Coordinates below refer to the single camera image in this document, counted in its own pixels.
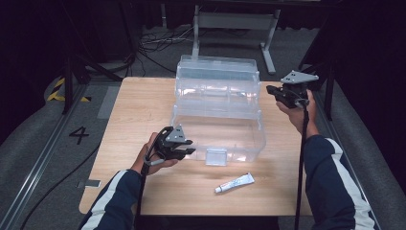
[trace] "gray floor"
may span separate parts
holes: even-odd
[[[156,28],[146,33],[158,33],[163,30]],[[291,70],[297,70],[299,62],[316,34],[317,30],[277,30],[271,45],[271,55],[277,69],[277,74],[274,76],[267,74],[259,50],[261,38],[266,36],[261,32],[207,32],[200,38],[200,55],[252,58],[258,63],[262,81],[278,81]],[[167,68],[176,70],[180,56],[191,53],[192,43],[185,40],[179,44],[172,44],[163,51],[148,53],[148,56]],[[175,76],[149,59],[142,56],[139,58],[143,64],[140,60],[136,60],[131,68],[132,74],[128,71],[130,76],[145,75],[159,78]],[[110,63],[105,66],[108,68],[113,65],[115,64]],[[125,71],[117,74],[123,77]],[[55,82],[51,83],[44,92],[44,99],[50,94]],[[71,117],[66,121],[66,126],[54,144],[52,157],[43,174],[36,181],[34,191],[26,196],[27,203],[21,205],[23,208],[21,214],[17,214],[12,226],[1,229],[19,229],[40,198],[79,165],[100,143],[119,87],[118,82],[103,76],[93,76],[82,95],[91,97],[91,102],[80,102],[73,109]],[[317,94],[323,98],[324,90]],[[55,126],[61,119],[62,109],[63,102],[47,102],[43,108],[21,124],[0,147],[1,219],[7,216],[25,178],[44,147],[47,146]],[[381,229],[404,229],[406,197],[388,169],[373,138],[337,84],[334,88],[332,115],[333,122],[325,122],[323,116],[319,115],[319,127],[326,136],[336,135],[336,139],[342,144]],[[69,134],[80,127],[85,127],[85,133],[89,136],[84,137],[78,145],[78,138],[70,137]],[[334,127],[335,131],[331,132],[329,127]],[[93,154],[77,171],[46,196],[31,215],[25,229],[76,229],[78,227],[83,217],[78,209],[83,193],[81,184],[87,179],[95,156],[96,154]],[[293,217],[280,217],[280,228],[292,229],[293,220]],[[300,229],[310,229],[312,223],[311,217],[303,217]]]

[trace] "tube of ointment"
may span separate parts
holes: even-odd
[[[227,191],[229,189],[233,189],[233,188],[235,188],[237,186],[240,186],[240,185],[246,185],[246,184],[254,183],[254,181],[255,181],[254,177],[250,173],[247,173],[245,175],[240,176],[237,179],[234,179],[232,181],[229,181],[227,183],[224,183],[224,184],[218,186],[217,188],[215,188],[214,191],[218,194],[218,193],[222,193],[224,191]]]

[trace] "wooden table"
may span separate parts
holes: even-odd
[[[89,179],[100,188],[86,188],[79,205],[86,213],[102,187],[119,170],[128,169],[152,132],[169,125],[175,79],[126,78],[120,88]],[[147,177],[143,215],[294,216],[301,138],[263,82],[259,96],[267,138],[256,161],[229,162],[225,167],[182,160]],[[250,172],[255,183],[217,195],[214,188]],[[311,215],[303,195],[302,215]]]

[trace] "blue jacket sleeve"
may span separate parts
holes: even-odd
[[[341,148],[321,135],[304,145],[305,190],[315,220],[313,229],[373,229],[370,205],[347,169]]]
[[[132,170],[120,171],[101,190],[79,229],[131,229],[141,176]]]

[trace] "clear plastic container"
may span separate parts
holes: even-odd
[[[196,151],[187,158],[224,166],[254,161],[266,144],[252,59],[182,56],[171,126],[182,125]]]

